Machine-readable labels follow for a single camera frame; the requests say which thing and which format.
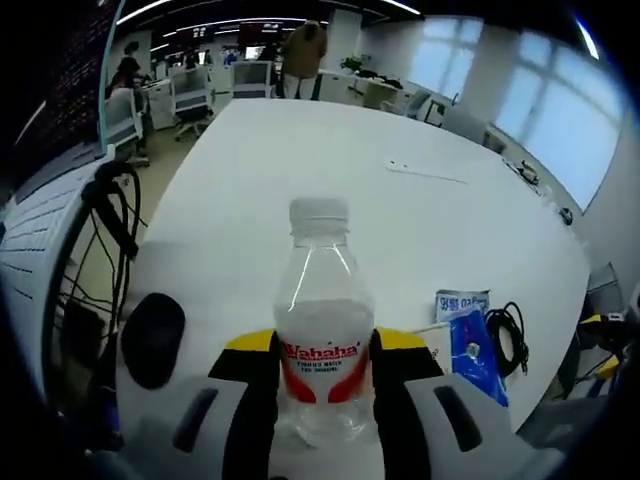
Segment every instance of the wahaha label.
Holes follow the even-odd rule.
[[[361,342],[348,346],[302,346],[283,342],[287,391],[306,403],[340,403],[359,393],[368,363]]]
[[[334,348],[302,348],[300,345],[283,343],[287,357],[294,360],[337,360],[358,355],[358,347],[334,347]]]

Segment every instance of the computer mouse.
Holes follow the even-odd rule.
[[[184,333],[182,307],[162,293],[147,295],[126,321],[120,341],[131,378],[147,390],[166,385]]]

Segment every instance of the blue plastic bag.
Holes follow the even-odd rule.
[[[480,307],[483,314],[487,313],[489,310],[489,290],[438,290],[436,292],[436,322],[440,323],[456,312],[475,305]]]
[[[509,406],[507,391],[498,372],[493,343],[479,306],[458,310],[451,324],[453,371],[473,383],[503,407]]]

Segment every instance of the white bottle cap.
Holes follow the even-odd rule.
[[[289,205],[291,226],[305,220],[349,220],[349,207],[344,198],[298,197]]]

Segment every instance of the plastic bottle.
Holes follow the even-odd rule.
[[[353,440],[370,423],[363,398],[373,302],[347,248],[344,200],[297,198],[294,248],[274,315],[295,429],[310,445]]]

